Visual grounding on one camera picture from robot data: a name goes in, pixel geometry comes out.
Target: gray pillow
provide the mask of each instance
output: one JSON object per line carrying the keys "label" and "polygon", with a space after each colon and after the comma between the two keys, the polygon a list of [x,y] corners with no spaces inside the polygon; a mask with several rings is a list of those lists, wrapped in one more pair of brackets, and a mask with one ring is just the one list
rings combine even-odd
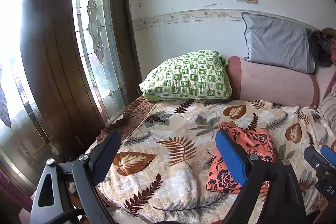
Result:
{"label": "gray pillow", "polygon": [[296,22],[242,13],[249,53],[245,60],[313,73],[306,28]]}

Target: metal screw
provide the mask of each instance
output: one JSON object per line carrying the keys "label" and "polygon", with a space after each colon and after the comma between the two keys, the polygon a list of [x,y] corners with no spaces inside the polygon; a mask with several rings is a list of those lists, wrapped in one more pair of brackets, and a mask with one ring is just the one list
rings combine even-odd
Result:
{"label": "metal screw", "polygon": [[55,163],[55,160],[53,158],[47,159],[47,165],[48,166],[52,166],[52,165],[54,165],[54,163]]}
{"label": "metal screw", "polygon": [[258,160],[258,156],[256,154],[251,154],[250,155],[250,160]]}
{"label": "metal screw", "polygon": [[87,154],[83,154],[83,155],[80,155],[78,159],[79,159],[80,161],[85,161],[85,160],[88,159],[88,157],[89,157],[89,156],[88,156]]}
{"label": "metal screw", "polygon": [[284,165],[290,165],[290,162],[289,162],[288,159],[283,159],[282,160],[282,164],[284,164]]}

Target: orange floral cloth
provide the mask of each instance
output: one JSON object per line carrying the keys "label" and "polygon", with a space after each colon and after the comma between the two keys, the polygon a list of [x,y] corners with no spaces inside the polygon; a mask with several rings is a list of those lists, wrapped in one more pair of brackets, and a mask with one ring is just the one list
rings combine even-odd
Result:
{"label": "orange floral cloth", "polygon": [[[220,129],[225,129],[228,135],[240,144],[248,154],[257,154],[264,161],[274,162],[273,142],[266,129],[244,129],[234,122],[222,122]],[[234,181],[218,149],[214,151],[206,183],[208,191],[238,194],[241,185]],[[260,193],[268,190],[268,182],[264,182]]]}

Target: leaf pattern bedspread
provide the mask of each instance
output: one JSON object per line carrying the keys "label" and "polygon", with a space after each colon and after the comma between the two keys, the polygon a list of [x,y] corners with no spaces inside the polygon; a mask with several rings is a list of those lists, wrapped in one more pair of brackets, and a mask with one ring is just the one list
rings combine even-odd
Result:
{"label": "leaf pattern bedspread", "polygon": [[[303,151],[323,144],[335,149],[335,136],[318,109],[283,107],[265,101],[161,101],[143,125],[125,139],[104,182],[98,185],[116,206],[147,223],[220,223],[236,194],[206,190],[208,171],[221,122],[255,130],[266,128],[277,161],[289,159],[298,178],[306,211],[325,199],[315,189],[315,171]],[[261,194],[249,223],[258,219]]]}

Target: window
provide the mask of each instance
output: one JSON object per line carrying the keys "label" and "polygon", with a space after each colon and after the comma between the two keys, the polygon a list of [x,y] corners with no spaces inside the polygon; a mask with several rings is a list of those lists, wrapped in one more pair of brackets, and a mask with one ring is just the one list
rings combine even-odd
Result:
{"label": "window", "polygon": [[124,112],[127,94],[114,38],[110,0],[73,0],[73,19],[85,75],[107,125]]}

